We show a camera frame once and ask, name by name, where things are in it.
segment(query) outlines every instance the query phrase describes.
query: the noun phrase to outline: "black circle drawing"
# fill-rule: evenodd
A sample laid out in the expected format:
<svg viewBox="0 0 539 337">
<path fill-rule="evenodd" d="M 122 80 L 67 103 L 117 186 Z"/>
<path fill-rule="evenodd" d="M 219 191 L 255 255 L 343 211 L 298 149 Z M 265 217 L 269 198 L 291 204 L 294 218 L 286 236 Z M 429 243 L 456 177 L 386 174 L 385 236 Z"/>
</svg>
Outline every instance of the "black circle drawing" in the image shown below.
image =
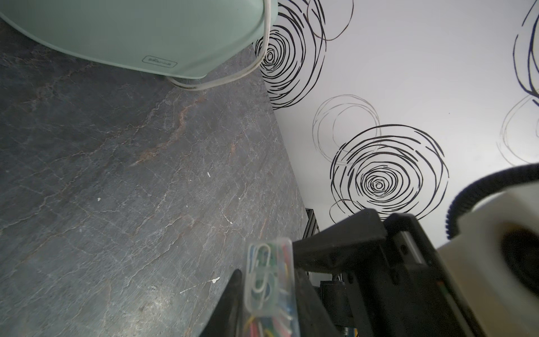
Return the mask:
<svg viewBox="0 0 539 337">
<path fill-rule="evenodd" d="M 529 95 L 506 115 L 498 149 L 512 166 L 539 162 L 539 102 Z"/>
<path fill-rule="evenodd" d="M 535 36 L 539 3 L 535 1 L 522 22 L 513 45 L 513 65 L 520 87 L 529 95 L 507 113 L 497 142 L 503 158 L 512 166 L 539 161 L 539 66 Z"/>
<path fill-rule="evenodd" d="M 377 128 L 383 135 L 369 136 Z M 341 146 L 330 180 L 334 222 L 340 220 L 336 211 L 343 217 L 365 208 L 376 209 L 381 219 L 395 212 L 421 219 L 442 202 L 449 172 L 444 152 L 426 132 L 389 124 L 367 129 Z"/>
<path fill-rule="evenodd" d="M 312 6 L 313 1 L 309 0 L 309 6 Z M 326 41 L 333 41 L 348 28 L 354 15 L 354 0 L 341 0 L 341 3 L 335 3 L 336 0 L 320 0 L 323 3 L 322 8 L 326 8 L 326 11 L 322 10 L 322 17 L 326 23 L 324 26 L 324 36 L 320 31 L 316 30 L 316 26 L 313 27 L 316 37 L 324 39 Z M 308 11 L 307 19 L 311 19 L 312 12 Z"/>
<path fill-rule="evenodd" d="M 539 45 L 535 44 L 537 22 L 539 20 L 539 3 L 534 2 L 528 14 L 522 22 L 519 34 L 513 45 L 513 64 L 519 84 L 528 94 L 539 98 L 539 67 L 535 50 Z"/>
<path fill-rule="evenodd" d="M 366 100 L 356 95 L 339 95 L 325 100 L 314 115 L 313 144 L 329 162 L 335 152 L 357 131 L 380 125 L 378 114 Z M 347 127 L 353 132 L 346 132 Z M 373 130 L 374 136 L 380 136 L 381 130 Z"/>
<path fill-rule="evenodd" d="M 323 10 L 319 0 L 279 3 L 277 22 L 269 33 L 266 57 L 260 65 L 273 109 L 293 106 L 314 87 L 320 76 L 326 41 Z M 321 32 L 317 38 L 313 26 Z M 258 56 L 262 39 L 254 44 Z"/>
</svg>

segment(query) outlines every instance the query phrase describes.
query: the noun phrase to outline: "cable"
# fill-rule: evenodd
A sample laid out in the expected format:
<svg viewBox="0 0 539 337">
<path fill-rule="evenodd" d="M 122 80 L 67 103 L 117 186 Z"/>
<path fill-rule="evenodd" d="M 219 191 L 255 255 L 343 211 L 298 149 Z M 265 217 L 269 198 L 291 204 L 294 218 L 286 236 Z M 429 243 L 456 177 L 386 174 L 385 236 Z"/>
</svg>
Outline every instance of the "cable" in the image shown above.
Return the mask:
<svg viewBox="0 0 539 337">
<path fill-rule="evenodd" d="M 270 284 L 270 276 L 273 279 L 273 284 L 275 282 L 274 277 L 269 272 L 264 272 L 264 276 L 262 280 L 257 279 L 257 272 L 254 271 L 254 268 L 259 267 L 260 265 L 260 259 L 259 259 L 259 251 L 265 248 L 267 250 L 267 256 L 265 257 L 265 260 L 262 260 L 264 263 L 261 267 L 269 267 L 271 264 L 271 256 L 272 256 L 272 248 L 267 243 L 259 243 L 257 245 L 250 244 L 249 248 L 247 249 L 249 252 L 251 252 L 251 258 L 248 259 L 248 266 L 247 266 L 247 274 L 245 275 L 245 286 L 250 285 L 250 291 L 254 294 L 260 294 L 260 301 L 259 301 L 259 307 L 257 309 L 262 309 L 264 303 L 270 298 L 270 295 L 272 294 L 273 286 Z M 257 281 L 261 281 L 260 287 L 257 287 Z M 253 311 L 252 308 L 252 298 L 247 297 L 245 299 L 245 306 L 249 311 Z"/>
<path fill-rule="evenodd" d="M 459 234 L 457 219 L 468 213 L 478 202 L 506 187 L 539 180 L 539 163 L 512 167 L 483 177 L 462 190 L 447 212 L 446 232 L 451 240 Z"/>
<path fill-rule="evenodd" d="M 234 73 L 232 75 L 228 75 L 217 80 L 208 81 L 208 82 L 200 83 L 200 84 L 181 83 L 170 76 L 166 76 L 167 80 L 173 85 L 177 86 L 178 88 L 188 90 L 188 91 L 199 91 L 199 90 L 209 89 L 209 88 L 213 88 L 219 85 L 227 84 L 232 81 L 238 80 L 242 78 L 243 76 L 250 74 L 256 68 L 258 68 L 258 66 L 264 60 L 264 57 L 266 57 L 268 44 L 270 42 L 270 26 L 271 26 L 271 0 L 264 0 L 264 38 L 262 40 L 262 49 L 261 49 L 261 53 L 258 54 L 258 57 L 256 58 L 256 60 L 254 60 L 254 62 L 251 63 L 247 68 L 240 70 L 239 72 Z"/>
<path fill-rule="evenodd" d="M 249 328 L 249 326 L 251 325 L 251 323 L 253 322 L 253 320 L 255 319 L 256 317 L 255 316 L 251 316 L 249 317 L 249 319 L 247 320 L 247 322 L 245 323 L 245 326 L 243 326 L 243 331 L 247 331 L 247 329 Z"/>
<path fill-rule="evenodd" d="M 258 331 L 259 331 L 259 336 L 264 337 L 264 333 L 262 330 L 262 323 L 260 323 L 260 321 L 258 321 Z"/>
<path fill-rule="evenodd" d="M 274 337 L 272 332 L 269 330 L 269 329 L 264 329 L 264 336 L 268 336 L 268 337 Z"/>
</svg>

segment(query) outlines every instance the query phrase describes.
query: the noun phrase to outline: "white power cord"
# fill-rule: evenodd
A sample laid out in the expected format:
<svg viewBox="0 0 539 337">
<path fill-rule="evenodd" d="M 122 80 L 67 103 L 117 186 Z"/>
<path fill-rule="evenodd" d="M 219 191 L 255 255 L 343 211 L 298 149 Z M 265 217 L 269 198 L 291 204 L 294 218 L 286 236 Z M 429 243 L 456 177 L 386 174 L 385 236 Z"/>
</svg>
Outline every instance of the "white power cord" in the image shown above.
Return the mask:
<svg viewBox="0 0 539 337">
<path fill-rule="evenodd" d="M 181 82 L 178 82 L 175 78 L 170 77 L 170 76 L 166 76 L 167 80 L 179 88 L 189 90 L 189 91 L 198 91 L 198 90 L 209 89 L 209 88 L 216 87 L 218 85 L 230 83 L 232 81 L 242 78 L 243 76 L 250 74 L 256 68 L 258 68 L 258 66 L 264 60 L 264 57 L 266 57 L 268 43 L 270 42 L 270 26 L 271 26 L 271 0 L 264 0 L 264 39 L 262 40 L 262 49 L 260 51 L 260 54 L 258 54 L 257 59 L 254 60 L 254 62 L 251 63 L 247 68 L 240 70 L 237 73 L 234 73 L 232 75 L 228 75 L 217 80 L 208 81 L 208 82 L 200 83 L 200 84 L 181 83 Z"/>
</svg>

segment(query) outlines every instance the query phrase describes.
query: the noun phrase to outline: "gray circle drawing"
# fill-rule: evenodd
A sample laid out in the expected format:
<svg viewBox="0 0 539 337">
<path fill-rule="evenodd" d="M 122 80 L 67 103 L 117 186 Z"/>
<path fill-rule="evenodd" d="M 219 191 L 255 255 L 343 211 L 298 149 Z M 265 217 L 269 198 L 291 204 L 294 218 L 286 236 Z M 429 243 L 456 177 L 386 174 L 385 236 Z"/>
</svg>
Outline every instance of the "gray circle drawing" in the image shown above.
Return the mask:
<svg viewBox="0 0 539 337">
<path fill-rule="evenodd" d="M 539 162 L 539 103 L 529 95 L 506 115 L 497 146 L 512 166 Z"/>
<path fill-rule="evenodd" d="M 356 95 L 339 95 L 324 101 L 313 119 L 313 144 L 320 154 L 331 162 L 341 145 L 357 134 L 357 130 L 379 126 L 374 107 Z M 373 136 L 382 135 L 380 128 Z"/>
</svg>

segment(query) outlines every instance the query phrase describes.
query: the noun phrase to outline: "plastic container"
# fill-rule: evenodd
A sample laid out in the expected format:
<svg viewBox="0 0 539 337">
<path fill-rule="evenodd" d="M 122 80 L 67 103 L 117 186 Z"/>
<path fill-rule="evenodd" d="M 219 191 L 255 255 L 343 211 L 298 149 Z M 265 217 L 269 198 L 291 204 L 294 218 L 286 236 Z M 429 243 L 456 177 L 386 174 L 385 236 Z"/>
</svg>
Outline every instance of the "plastic container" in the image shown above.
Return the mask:
<svg viewBox="0 0 539 337">
<path fill-rule="evenodd" d="M 247 245 L 241 335 L 299 337 L 292 241 Z"/>
</svg>

